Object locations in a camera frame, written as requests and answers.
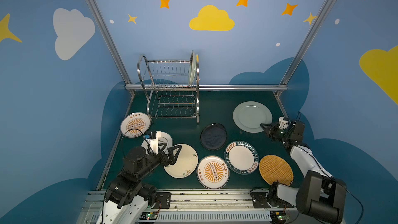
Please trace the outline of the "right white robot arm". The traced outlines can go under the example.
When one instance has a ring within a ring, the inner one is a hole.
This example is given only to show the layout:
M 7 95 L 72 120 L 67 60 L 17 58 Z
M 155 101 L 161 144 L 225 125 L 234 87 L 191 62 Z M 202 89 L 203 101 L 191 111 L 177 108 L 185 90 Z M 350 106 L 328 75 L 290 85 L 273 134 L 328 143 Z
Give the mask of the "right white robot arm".
M 278 122 L 260 126 L 272 141 L 282 142 L 304 176 L 299 188 L 293 188 L 289 183 L 273 182 L 266 195 L 268 205 L 276 208 L 290 204 L 301 214 L 325 223 L 340 224 L 344 215 L 346 184 L 327 172 L 303 142 L 305 124 L 281 117 Z

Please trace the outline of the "large pale green plate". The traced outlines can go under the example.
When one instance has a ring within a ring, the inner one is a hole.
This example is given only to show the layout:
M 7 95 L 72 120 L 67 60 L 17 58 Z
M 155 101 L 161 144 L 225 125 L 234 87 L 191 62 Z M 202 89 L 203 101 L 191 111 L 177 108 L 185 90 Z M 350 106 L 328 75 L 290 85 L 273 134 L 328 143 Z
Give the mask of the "large pale green plate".
M 260 124 L 271 124 L 273 116 L 265 105 L 255 101 L 247 101 L 235 108 L 233 120 L 245 132 L 260 133 L 263 131 Z

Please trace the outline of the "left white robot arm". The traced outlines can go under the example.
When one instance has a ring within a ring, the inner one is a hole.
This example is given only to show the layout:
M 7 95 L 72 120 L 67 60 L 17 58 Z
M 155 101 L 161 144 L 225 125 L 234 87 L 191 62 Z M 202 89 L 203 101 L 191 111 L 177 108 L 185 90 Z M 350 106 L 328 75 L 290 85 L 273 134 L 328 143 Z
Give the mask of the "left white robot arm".
M 145 151 L 142 146 L 132 148 L 123 158 L 123 168 L 110 183 L 103 200 L 98 224 L 134 224 L 143 211 L 153 206 L 157 199 L 155 186 L 143 179 L 157 167 L 174 165 L 182 150 L 175 145 L 158 154 Z

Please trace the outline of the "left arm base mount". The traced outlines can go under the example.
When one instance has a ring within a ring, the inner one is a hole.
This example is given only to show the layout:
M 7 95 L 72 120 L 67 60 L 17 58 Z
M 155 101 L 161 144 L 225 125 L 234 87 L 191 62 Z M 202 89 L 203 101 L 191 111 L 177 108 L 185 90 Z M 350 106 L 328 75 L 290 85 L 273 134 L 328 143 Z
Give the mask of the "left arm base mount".
M 171 205 L 170 192 L 158 192 L 149 198 L 148 208 L 150 209 L 169 209 Z

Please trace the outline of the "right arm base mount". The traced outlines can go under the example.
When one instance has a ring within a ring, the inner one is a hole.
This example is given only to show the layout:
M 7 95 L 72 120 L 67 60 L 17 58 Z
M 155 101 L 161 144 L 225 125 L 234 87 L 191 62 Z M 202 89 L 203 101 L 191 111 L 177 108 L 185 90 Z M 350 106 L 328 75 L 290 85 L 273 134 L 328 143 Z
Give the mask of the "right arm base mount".
M 268 191 L 253 191 L 249 193 L 252 197 L 254 208 L 280 208 L 281 203 L 274 201 L 268 197 Z

